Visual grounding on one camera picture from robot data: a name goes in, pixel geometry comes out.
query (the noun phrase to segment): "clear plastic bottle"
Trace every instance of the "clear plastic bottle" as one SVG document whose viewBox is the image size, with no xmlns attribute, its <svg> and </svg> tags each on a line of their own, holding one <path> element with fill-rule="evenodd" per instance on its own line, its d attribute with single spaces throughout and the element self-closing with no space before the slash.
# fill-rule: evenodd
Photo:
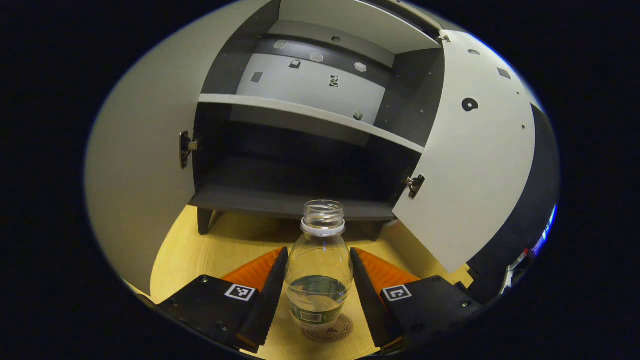
<svg viewBox="0 0 640 360">
<path fill-rule="evenodd" d="M 302 328 L 331 326 L 340 316 L 353 282 L 353 264 L 341 234 L 344 206 L 336 201 L 305 204 L 304 232 L 289 254 L 287 297 Z"/>
</svg>

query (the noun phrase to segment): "wooden table surface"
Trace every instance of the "wooden table surface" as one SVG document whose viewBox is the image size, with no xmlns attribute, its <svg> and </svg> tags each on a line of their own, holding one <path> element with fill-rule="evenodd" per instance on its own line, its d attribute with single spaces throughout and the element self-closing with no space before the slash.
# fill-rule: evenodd
<svg viewBox="0 0 640 360">
<path fill-rule="evenodd" d="M 370 252 L 420 278 L 440 275 L 452 284 L 461 281 L 467 287 L 472 282 L 467 265 L 448 274 L 400 222 L 385 227 L 378 241 L 370 241 L 364 231 L 351 229 L 349 224 L 347 227 L 344 239 L 348 247 Z M 199 275 L 222 277 L 278 247 L 286 246 L 291 252 L 300 235 L 298 220 L 237 213 L 222 214 L 209 234 L 199 235 L 196 208 L 186 206 L 157 255 L 151 275 L 151 300 L 158 304 Z M 329 344 L 309 340 L 293 323 L 283 287 L 266 343 L 260 347 L 257 356 L 267 360 L 340 360 L 356 359 L 378 351 L 379 348 L 373 345 L 355 282 L 342 313 L 353 321 L 353 332 L 347 338 Z"/>
</svg>

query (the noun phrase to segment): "door hinge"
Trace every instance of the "door hinge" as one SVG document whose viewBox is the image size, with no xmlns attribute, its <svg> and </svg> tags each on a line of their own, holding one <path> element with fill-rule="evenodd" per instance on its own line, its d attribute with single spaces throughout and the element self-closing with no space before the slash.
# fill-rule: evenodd
<svg viewBox="0 0 640 360">
<path fill-rule="evenodd" d="M 449 40 L 449 36 L 445 35 L 445 36 L 439 36 L 436 38 L 437 41 L 439 41 L 442 44 L 442 41 L 446 41 L 446 42 L 451 42 L 451 40 Z"/>
<path fill-rule="evenodd" d="M 189 154 L 191 151 L 197 151 L 202 149 L 202 145 L 199 140 L 189 138 L 189 131 L 183 131 L 180 133 L 180 168 L 186 168 L 189 165 Z"/>
<path fill-rule="evenodd" d="M 413 179 L 406 177 L 403 183 L 409 186 L 409 197 L 413 199 L 418 194 L 422 184 L 424 183 L 424 176 L 418 175 L 418 177 L 414 177 Z"/>
</svg>

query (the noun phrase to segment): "circular coaster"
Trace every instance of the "circular coaster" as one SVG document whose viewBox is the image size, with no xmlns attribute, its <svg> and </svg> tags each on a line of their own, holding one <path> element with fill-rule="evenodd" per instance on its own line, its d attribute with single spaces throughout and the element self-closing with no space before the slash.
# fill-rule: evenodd
<svg viewBox="0 0 640 360">
<path fill-rule="evenodd" d="M 353 331 L 353 322 L 344 314 L 340 314 L 338 319 L 330 327 L 312 327 L 310 329 L 303 329 L 302 333 L 318 343 L 335 343 L 349 336 L 351 331 Z"/>
</svg>

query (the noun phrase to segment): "water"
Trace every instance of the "water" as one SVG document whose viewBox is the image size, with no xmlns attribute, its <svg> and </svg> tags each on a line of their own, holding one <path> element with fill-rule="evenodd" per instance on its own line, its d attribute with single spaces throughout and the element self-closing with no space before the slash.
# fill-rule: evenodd
<svg viewBox="0 0 640 360">
<path fill-rule="evenodd" d="M 301 277 L 287 289 L 291 314 L 302 327 L 331 325 L 340 316 L 347 292 L 348 289 L 332 277 Z"/>
</svg>

